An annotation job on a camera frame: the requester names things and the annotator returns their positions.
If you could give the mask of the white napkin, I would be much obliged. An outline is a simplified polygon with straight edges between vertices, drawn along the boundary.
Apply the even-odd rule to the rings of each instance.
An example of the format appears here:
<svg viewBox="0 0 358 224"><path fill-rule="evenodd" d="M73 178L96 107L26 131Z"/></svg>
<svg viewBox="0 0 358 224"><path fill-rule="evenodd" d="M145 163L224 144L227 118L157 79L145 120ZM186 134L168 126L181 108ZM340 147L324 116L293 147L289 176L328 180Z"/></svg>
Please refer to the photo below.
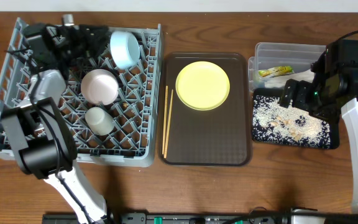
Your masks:
<svg viewBox="0 0 358 224"><path fill-rule="evenodd" d="M296 81L306 81L306 82L312 82L313 78L315 76L315 73L313 73L311 70L307 70L300 73L292 73L289 75L279 76L275 78L269 78L265 83L265 88L283 88L286 84L286 82L290 79L294 79Z"/></svg>

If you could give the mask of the green snack wrapper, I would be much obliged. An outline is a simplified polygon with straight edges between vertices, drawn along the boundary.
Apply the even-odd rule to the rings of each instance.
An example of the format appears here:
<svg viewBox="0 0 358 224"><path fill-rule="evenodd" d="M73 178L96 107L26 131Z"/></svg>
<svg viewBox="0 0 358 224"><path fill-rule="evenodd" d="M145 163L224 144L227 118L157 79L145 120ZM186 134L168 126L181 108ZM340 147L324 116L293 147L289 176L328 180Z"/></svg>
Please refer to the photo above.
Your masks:
<svg viewBox="0 0 358 224"><path fill-rule="evenodd" d="M263 78L278 77L289 73L293 73L293 68L291 66L277 66L258 71L259 76Z"/></svg>

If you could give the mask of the pink cup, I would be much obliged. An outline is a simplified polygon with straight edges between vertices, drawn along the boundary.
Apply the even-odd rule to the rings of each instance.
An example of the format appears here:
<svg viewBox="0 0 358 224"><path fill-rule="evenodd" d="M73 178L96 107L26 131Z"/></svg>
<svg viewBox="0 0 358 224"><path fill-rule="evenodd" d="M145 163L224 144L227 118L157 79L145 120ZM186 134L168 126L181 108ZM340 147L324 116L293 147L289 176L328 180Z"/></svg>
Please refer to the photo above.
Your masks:
<svg viewBox="0 0 358 224"><path fill-rule="evenodd" d="M119 84L108 70L95 69L88 72L81 81L81 93L85 100L95 104L109 105L118 97Z"/></svg>

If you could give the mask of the light blue bowl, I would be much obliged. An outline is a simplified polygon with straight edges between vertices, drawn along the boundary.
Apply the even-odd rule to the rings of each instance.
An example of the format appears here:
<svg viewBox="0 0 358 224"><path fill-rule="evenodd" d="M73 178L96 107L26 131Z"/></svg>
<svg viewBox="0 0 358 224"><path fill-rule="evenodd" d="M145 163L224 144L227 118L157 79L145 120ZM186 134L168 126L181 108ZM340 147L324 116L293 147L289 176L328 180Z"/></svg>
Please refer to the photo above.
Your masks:
<svg viewBox="0 0 358 224"><path fill-rule="evenodd" d="M110 52L114 63L121 70L133 67L140 58L139 43L130 32L114 31L110 38Z"/></svg>

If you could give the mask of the small white cup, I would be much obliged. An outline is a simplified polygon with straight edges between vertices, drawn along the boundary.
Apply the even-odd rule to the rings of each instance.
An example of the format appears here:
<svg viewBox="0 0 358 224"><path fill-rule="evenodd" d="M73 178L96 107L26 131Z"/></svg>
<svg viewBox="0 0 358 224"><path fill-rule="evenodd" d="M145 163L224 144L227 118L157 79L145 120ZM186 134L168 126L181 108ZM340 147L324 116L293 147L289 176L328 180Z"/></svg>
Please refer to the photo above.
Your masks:
<svg viewBox="0 0 358 224"><path fill-rule="evenodd" d="M85 120L92 132L99 136L107 135L114 129L112 116L99 107L90 108L85 113Z"/></svg>

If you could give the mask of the wooden chopstick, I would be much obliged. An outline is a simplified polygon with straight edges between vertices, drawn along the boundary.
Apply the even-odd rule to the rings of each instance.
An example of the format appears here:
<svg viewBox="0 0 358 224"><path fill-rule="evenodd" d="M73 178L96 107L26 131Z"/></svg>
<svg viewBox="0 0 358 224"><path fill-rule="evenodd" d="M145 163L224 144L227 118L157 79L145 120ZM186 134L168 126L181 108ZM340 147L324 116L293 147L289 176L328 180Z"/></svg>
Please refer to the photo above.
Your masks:
<svg viewBox="0 0 358 224"><path fill-rule="evenodd" d="M172 104L173 104L173 90L171 90L171 97L170 97L170 105L168 111L168 121L167 121L167 131L166 131L166 140L165 140L165 148L163 158L167 158L167 151L168 151L168 141L169 141L169 134L170 134L170 122L172 117Z"/></svg>
<svg viewBox="0 0 358 224"><path fill-rule="evenodd" d="M167 108L168 108L168 86L165 87L164 114L163 114L162 155L165 154L165 141L166 141L166 130L167 130Z"/></svg>

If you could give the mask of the yellow plate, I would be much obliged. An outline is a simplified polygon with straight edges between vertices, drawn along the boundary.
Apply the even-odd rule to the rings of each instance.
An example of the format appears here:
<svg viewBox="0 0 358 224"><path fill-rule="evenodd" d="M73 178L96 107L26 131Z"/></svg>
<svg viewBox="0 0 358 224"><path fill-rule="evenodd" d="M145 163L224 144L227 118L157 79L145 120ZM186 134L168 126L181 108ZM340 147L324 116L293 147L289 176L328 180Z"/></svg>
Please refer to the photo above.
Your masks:
<svg viewBox="0 0 358 224"><path fill-rule="evenodd" d="M175 89L184 105L194 110L208 111L225 102L231 85L227 73L219 65L198 61L180 70Z"/></svg>

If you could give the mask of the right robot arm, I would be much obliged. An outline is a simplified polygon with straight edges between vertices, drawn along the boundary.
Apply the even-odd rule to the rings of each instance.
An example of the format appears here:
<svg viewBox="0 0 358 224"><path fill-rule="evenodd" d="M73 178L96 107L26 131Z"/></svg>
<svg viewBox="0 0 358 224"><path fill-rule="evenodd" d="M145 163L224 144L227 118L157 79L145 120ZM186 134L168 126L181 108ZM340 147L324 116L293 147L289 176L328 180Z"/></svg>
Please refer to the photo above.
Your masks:
<svg viewBox="0 0 358 224"><path fill-rule="evenodd" d="M358 213L358 40L337 40L311 65L312 82L290 79L279 104L327 123L344 120L351 150L352 211Z"/></svg>

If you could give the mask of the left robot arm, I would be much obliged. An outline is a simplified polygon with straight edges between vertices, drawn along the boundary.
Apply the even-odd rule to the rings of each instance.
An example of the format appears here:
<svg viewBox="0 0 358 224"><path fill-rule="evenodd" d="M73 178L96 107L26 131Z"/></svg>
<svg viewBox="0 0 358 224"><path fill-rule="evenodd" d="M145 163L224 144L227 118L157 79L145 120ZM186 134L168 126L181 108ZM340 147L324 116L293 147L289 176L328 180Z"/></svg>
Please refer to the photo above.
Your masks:
<svg viewBox="0 0 358 224"><path fill-rule="evenodd" d="M5 108L0 123L21 171L54 187L75 211L78 223L113 223L106 199L79 168L75 140L58 107L71 66L101 55L109 28L76 26L70 14L62 22L27 26L22 31L25 48L8 50L28 66L31 78L24 99Z"/></svg>

